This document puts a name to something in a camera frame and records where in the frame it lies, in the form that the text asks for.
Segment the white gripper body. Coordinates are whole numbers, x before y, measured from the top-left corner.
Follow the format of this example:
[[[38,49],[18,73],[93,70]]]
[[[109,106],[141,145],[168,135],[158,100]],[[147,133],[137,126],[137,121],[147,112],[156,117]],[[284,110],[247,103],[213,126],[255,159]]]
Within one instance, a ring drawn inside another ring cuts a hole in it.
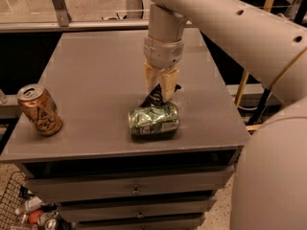
[[[163,69],[175,65],[182,58],[184,41],[161,41],[151,38],[144,39],[144,54],[147,62],[154,68]]]

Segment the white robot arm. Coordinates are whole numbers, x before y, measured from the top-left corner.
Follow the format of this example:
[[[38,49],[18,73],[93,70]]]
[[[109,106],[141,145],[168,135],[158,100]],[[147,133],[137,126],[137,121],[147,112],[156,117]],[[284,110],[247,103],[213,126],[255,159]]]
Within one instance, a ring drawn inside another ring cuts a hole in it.
[[[285,104],[244,146],[230,230],[307,230],[307,29],[239,0],[152,0],[185,16]]]

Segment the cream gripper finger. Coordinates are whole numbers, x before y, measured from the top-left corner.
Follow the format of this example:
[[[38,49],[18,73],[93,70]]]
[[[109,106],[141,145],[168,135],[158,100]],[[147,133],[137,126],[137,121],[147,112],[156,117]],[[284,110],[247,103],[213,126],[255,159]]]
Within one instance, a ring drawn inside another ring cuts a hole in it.
[[[179,69],[177,67],[172,66],[162,71],[159,83],[164,103],[170,101],[174,96],[178,79]]]
[[[144,64],[144,69],[147,90],[151,92],[157,86],[160,70],[147,61]]]

